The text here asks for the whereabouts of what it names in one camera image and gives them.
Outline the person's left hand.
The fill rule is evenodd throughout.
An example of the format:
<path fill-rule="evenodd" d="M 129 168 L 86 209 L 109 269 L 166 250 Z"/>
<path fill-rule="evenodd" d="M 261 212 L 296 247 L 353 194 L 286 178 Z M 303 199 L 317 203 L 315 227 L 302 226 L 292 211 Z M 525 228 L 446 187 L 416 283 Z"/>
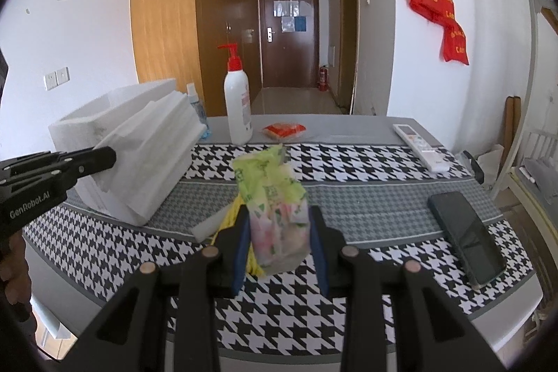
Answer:
<path fill-rule="evenodd" d="M 1 283 L 3 295 L 16 320 L 25 322 L 31 315 L 31 279 L 25 259 L 25 240 L 22 231 L 16 232 L 1 252 Z"/>

